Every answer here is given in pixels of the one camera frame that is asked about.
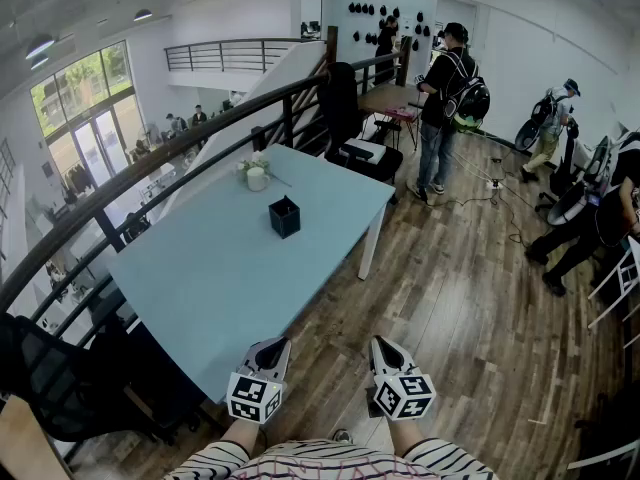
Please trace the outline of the black square container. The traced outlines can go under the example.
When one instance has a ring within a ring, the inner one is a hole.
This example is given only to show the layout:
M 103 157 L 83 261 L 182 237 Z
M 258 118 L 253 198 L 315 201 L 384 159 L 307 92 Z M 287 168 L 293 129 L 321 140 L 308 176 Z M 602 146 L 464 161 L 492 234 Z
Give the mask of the black square container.
M 301 228 L 300 208 L 287 196 L 269 205 L 272 229 L 286 239 Z

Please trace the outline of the white seat cushion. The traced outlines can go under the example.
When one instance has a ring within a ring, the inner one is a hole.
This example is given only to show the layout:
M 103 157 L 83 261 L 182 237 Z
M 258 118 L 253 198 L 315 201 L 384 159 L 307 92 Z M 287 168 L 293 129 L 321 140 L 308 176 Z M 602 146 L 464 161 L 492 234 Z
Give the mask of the white seat cushion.
M 347 156 L 354 156 L 356 159 L 377 165 L 386 153 L 386 147 L 370 141 L 349 139 L 340 151 Z

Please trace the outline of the person's left forearm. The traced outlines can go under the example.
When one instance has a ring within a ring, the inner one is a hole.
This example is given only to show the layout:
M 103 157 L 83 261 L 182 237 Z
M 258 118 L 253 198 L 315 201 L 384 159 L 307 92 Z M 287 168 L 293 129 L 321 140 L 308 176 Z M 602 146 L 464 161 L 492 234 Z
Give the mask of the person's left forearm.
M 260 424 L 255 421 L 236 419 L 221 438 L 222 442 L 234 443 L 251 457 L 259 433 Z

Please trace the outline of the white frame chair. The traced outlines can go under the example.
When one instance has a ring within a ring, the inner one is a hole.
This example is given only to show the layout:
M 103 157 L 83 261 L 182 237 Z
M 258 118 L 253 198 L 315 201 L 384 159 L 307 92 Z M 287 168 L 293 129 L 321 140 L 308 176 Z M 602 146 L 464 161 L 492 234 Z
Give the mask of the white frame chair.
M 589 330 L 594 329 L 595 326 L 604 317 L 611 313 L 634 288 L 640 286 L 640 242 L 634 237 L 627 238 L 626 242 L 627 246 L 622 258 L 588 296 L 588 299 L 592 300 L 611 279 L 614 279 L 618 283 L 618 297 L 588 324 Z

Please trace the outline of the black round shell backpack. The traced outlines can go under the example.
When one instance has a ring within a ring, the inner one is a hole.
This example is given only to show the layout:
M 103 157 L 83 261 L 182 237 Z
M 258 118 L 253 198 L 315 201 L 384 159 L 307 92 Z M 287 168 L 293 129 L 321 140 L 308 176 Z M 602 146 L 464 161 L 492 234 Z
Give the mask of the black round shell backpack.
M 601 189 L 598 185 L 580 181 L 552 206 L 547 215 L 547 223 L 552 227 L 569 223 L 590 203 L 598 205 L 600 198 Z
M 547 96 L 537 102 L 530 118 L 519 129 L 515 138 L 515 149 L 519 152 L 527 151 L 536 141 L 538 133 L 553 111 L 553 100 Z

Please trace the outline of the black chair with draped jacket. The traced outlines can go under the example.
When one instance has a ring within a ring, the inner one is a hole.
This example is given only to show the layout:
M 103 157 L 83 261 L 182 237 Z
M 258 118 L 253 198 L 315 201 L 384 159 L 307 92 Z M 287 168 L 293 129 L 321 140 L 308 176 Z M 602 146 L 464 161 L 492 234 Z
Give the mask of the black chair with draped jacket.
M 318 87 L 317 95 L 329 134 L 324 159 L 377 181 L 394 184 L 395 174 L 403 161 L 403 155 L 397 149 L 384 145 L 386 153 L 377 165 L 347 156 L 340 151 L 347 140 L 360 139 L 363 131 L 353 67 L 344 62 L 330 64 L 327 67 L 327 78 Z

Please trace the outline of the white table leg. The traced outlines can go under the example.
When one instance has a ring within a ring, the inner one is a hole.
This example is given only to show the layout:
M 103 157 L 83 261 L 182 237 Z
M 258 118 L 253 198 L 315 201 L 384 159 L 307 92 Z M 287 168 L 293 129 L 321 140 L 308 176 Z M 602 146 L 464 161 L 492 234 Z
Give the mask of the white table leg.
M 361 258 L 361 263 L 358 271 L 358 278 L 362 281 L 367 279 L 371 269 L 373 256 L 378 243 L 379 233 L 384 220 L 385 209 L 386 209 L 386 206 L 383 205 L 380 208 L 380 210 L 376 213 L 366 233 L 363 255 Z

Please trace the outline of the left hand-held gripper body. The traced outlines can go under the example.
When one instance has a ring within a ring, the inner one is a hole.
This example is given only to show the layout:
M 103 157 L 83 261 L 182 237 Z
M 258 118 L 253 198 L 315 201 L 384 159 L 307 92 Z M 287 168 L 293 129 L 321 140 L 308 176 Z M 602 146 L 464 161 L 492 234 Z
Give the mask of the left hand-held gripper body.
M 230 376 L 227 408 L 232 418 L 265 424 L 283 401 L 285 376 L 277 374 L 277 364 L 250 364 L 248 351 Z

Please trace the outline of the light wooden board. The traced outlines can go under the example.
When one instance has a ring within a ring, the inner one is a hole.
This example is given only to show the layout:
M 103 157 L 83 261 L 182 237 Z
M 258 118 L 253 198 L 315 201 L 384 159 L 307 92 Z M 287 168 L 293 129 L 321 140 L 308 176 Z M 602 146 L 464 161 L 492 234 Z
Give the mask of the light wooden board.
M 31 408 L 15 396 L 0 412 L 0 465 L 13 480 L 71 480 Z

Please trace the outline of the black mesh office chair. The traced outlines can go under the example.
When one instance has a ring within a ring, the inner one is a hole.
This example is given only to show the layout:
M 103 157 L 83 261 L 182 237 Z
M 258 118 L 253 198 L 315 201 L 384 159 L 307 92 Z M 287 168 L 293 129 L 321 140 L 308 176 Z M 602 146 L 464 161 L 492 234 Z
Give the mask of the black mesh office chair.
M 109 325 L 83 348 L 10 314 L 0 315 L 0 392 L 66 442 L 118 431 L 171 440 L 204 399 L 176 368 L 139 356 L 123 329 Z

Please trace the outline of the person's right forearm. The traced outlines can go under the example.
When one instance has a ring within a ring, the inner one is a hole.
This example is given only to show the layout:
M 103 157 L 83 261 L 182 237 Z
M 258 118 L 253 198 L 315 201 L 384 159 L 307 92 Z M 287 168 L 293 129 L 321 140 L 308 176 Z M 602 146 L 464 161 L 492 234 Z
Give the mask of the person's right forearm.
M 397 456 L 403 456 L 424 439 L 416 420 L 388 419 L 387 424 L 394 453 Z

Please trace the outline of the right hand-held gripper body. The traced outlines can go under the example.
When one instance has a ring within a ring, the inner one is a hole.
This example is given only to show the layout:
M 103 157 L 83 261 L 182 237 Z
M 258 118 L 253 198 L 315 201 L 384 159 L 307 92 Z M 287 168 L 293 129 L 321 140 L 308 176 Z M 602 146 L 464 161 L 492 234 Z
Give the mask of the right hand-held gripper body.
M 435 398 L 428 374 L 375 375 L 374 385 L 367 389 L 369 417 L 391 421 L 421 419 Z

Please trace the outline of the glass entrance door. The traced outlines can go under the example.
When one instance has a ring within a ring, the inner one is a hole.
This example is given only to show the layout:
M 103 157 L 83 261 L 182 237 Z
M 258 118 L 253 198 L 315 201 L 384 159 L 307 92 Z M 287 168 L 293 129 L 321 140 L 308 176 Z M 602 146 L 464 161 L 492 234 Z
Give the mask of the glass entrance door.
M 89 116 L 73 130 L 72 136 L 94 188 L 99 188 L 130 165 L 113 107 Z

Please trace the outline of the white mug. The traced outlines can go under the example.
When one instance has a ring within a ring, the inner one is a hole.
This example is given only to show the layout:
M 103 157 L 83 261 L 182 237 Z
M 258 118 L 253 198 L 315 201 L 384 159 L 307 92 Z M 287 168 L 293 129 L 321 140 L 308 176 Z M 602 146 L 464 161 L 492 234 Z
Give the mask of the white mug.
M 262 167 L 251 167 L 246 171 L 246 181 L 248 188 L 253 192 L 260 192 L 266 189 L 270 183 L 270 176 Z

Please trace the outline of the brown wooden desk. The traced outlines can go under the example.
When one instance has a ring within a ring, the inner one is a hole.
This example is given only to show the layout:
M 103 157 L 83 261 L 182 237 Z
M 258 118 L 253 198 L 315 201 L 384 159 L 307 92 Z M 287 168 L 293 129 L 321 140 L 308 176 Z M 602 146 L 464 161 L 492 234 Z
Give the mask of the brown wooden desk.
M 382 115 L 384 115 L 383 112 L 386 108 L 405 107 L 415 112 L 418 117 L 421 111 L 419 107 L 421 96 L 423 93 L 414 86 L 382 84 L 359 96 L 358 106 L 360 110 L 365 112 Z

